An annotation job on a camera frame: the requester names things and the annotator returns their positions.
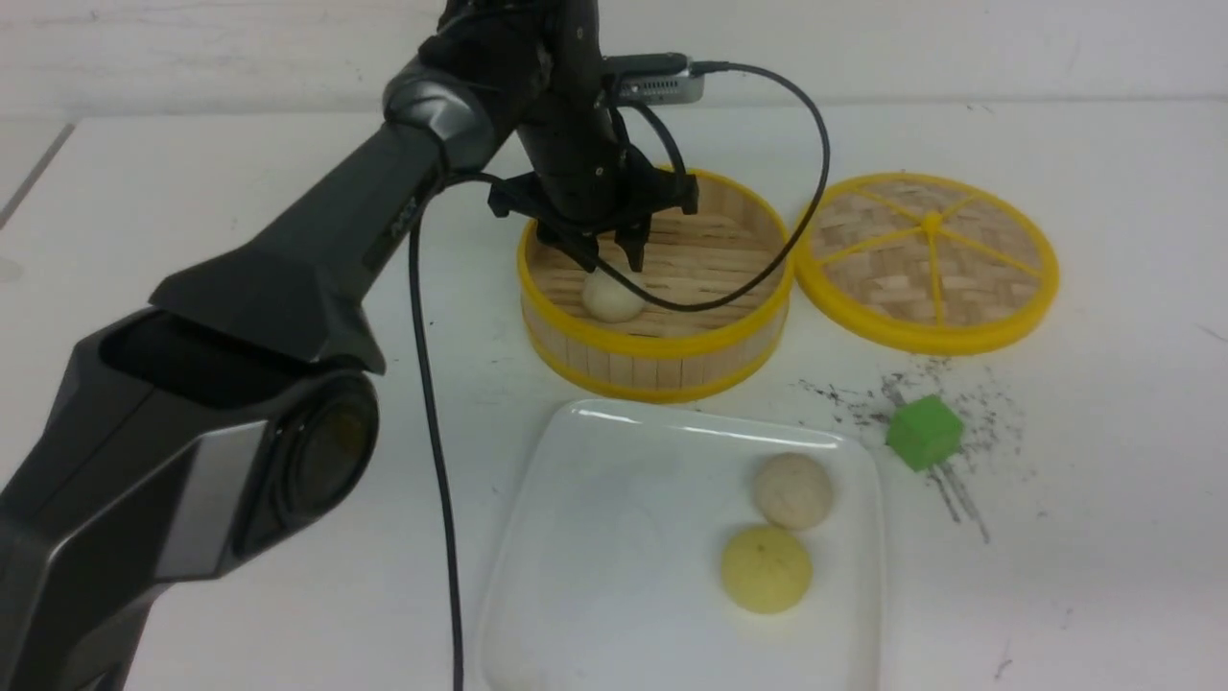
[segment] steamer basket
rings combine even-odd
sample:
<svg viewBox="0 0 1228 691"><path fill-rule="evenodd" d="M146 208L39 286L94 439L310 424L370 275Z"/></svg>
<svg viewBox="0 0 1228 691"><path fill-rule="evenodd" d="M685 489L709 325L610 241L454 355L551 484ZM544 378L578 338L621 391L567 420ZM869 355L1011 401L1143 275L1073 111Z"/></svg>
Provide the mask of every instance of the steamer basket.
<svg viewBox="0 0 1228 691"><path fill-rule="evenodd" d="M713 299L739 287L771 260L787 228L750 189L718 174L699 179L699 212L672 209L652 218L645 249L646 287L675 302ZM581 304L586 272L537 242L535 221L521 238L521 304L538 356L564 379L603 396L657 404L691 401L750 377L776 347L793 276L792 258L754 290L706 312L648 304L635 319L608 324ZM613 237L600 254L625 265Z"/></svg>
<svg viewBox="0 0 1228 691"><path fill-rule="evenodd" d="M969 356L1044 318L1057 257L1018 209L917 173L847 179L823 196L798 243L798 281L836 323L893 349Z"/></svg>

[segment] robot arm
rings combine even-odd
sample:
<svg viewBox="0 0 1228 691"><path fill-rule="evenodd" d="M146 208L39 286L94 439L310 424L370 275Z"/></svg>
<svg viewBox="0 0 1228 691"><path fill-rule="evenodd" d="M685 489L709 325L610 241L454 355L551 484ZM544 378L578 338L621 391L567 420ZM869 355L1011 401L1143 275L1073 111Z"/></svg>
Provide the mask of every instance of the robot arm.
<svg viewBox="0 0 1228 691"><path fill-rule="evenodd" d="M639 221L694 205L693 178L679 188L613 125L597 29L596 0L449 0L370 139L251 242L77 342L0 493L0 690L118 691L166 588L220 578L345 500L378 431L366 373L384 371L362 298L448 176L516 131L535 172L492 190L496 212L553 239L613 230L629 257ZM678 60L614 63L615 80L635 90Z"/></svg>

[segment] green block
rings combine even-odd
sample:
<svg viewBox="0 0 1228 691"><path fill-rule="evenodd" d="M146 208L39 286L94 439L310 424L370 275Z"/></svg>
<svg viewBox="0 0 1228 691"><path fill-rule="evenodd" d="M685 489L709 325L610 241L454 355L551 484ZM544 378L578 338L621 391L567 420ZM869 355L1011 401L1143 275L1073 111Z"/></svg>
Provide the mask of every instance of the green block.
<svg viewBox="0 0 1228 691"><path fill-rule="evenodd" d="M887 446L910 469L921 473L959 450L964 423L937 396L926 396L895 411Z"/></svg>

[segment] square plate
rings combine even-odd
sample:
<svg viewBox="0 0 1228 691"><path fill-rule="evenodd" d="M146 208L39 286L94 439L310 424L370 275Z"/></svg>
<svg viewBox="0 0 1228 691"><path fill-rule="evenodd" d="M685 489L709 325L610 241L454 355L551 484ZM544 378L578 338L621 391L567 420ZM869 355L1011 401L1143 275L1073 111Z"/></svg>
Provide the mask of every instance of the square plate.
<svg viewBox="0 0 1228 691"><path fill-rule="evenodd" d="M799 605L736 606L720 557L761 524L760 463L826 469L831 514L797 534L814 561ZM878 470L835 434L625 401L580 401L546 427L483 603L474 675L491 691L878 689Z"/></svg>

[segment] white wall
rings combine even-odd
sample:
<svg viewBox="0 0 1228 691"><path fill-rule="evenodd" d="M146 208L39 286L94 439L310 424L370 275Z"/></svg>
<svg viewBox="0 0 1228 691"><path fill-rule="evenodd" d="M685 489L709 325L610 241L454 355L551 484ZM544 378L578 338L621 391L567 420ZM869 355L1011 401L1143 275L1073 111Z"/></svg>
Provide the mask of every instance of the white wall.
<svg viewBox="0 0 1228 691"><path fill-rule="evenodd" d="M370 108L441 6L0 0L0 115ZM1224 0L604 0L602 21L607 54L754 61L828 102L1228 95Z"/></svg>

